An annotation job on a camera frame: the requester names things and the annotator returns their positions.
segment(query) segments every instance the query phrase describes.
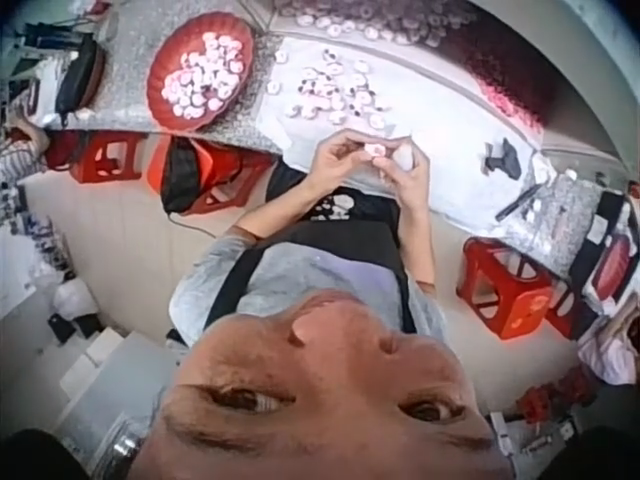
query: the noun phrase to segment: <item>red plastic basket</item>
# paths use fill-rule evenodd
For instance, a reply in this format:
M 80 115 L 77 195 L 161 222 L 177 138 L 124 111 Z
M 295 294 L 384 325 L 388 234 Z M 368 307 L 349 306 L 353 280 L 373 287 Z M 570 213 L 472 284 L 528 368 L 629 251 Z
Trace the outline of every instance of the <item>red plastic basket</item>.
M 209 111 L 200 118 L 186 119 L 176 117 L 173 114 L 173 105 L 162 98 L 162 89 L 167 75 L 182 68 L 180 58 L 185 52 L 204 53 L 205 46 L 202 35 L 206 32 L 215 32 L 218 35 L 230 35 L 243 44 L 242 62 L 244 71 L 240 74 L 240 84 L 231 98 L 225 100 L 222 108 L 216 112 Z M 174 131 L 192 131 L 211 123 L 218 115 L 223 113 L 231 102 L 242 91 L 253 64 L 253 35 L 251 29 L 244 20 L 224 12 L 205 13 L 192 18 L 179 27 L 164 42 L 151 64 L 149 77 L 147 78 L 147 103 L 153 118 L 162 127 Z

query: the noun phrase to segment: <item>black pouch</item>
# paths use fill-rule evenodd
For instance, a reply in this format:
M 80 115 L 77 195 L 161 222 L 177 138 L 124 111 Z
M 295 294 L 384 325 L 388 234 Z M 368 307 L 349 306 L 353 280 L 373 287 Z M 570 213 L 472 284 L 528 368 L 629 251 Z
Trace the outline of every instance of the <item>black pouch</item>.
M 168 214 L 184 213 L 200 197 L 200 163 L 187 138 L 172 137 L 162 172 L 160 198 Z
M 76 58 L 67 69 L 56 97 L 56 113 L 63 127 L 70 113 L 88 106 L 100 86 L 105 64 L 105 51 L 91 35 L 82 40 Z

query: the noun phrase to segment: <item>nose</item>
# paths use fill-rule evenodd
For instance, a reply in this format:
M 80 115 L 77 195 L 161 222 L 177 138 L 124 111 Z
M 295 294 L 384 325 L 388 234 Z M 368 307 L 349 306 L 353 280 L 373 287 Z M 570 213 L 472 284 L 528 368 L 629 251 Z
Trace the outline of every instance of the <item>nose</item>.
M 337 352 L 342 347 L 372 346 L 383 353 L 393 353 L 391 331 L 372 312 L 352 298 L 340 298 L 316 306 L 291 325 L 294 344 L 314 350 Z

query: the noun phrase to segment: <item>forearm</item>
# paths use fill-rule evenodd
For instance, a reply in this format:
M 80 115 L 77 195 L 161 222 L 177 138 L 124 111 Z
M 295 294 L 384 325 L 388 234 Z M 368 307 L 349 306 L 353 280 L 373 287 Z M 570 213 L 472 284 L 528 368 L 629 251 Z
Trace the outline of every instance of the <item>forearm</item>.
M 398 224 L 400 255 L 407 271 L 419 283 L 435 289 L 436 270 L 431 236 L 431 215 L 402 210 Z
M 278 198 L 245 213 L 234 227 L 262 239 L 300 220 L 322 198 L 308 182 L 303 181 Z
M 15 124 L 16 128 L 24 132 L 33 141 L 40 154 L 43 154 L 49 148 L 49 137 L 44 130 L 36 127 L 28 120 L 18 120 Z

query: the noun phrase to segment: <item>black tool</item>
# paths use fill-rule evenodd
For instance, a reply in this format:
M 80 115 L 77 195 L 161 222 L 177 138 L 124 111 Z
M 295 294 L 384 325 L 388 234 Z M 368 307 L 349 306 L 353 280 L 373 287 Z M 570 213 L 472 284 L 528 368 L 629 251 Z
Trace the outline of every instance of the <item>black tool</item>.
M 498 222 L 501 222 L 505 218 L 507 218 L 509 215 L 511 215 L 513 212 L 518 210 L 522 205 L 524 205 L 529 200 L 531 200 L 535 196 L 535 194 L 538 193 L 538 190 L 540 190 L 543 187 L 543 185 L 545 185 L 545 183 L 537 183 L 533 187 L 530 187 L 527 190 L 525 190 L 513 202 L 511 202 L 505 208 L 500 210 L 500 212 L 496 215 L 496 220 Z
M 502 141 L 502 157 L 492 157 L 489 152 L 484 160 L 484 166 L 490 172 L 496 169 L 502 170 L 512 180 L 520 180 L 522 168 L 518 160 L 518 152 L 506 138 Z

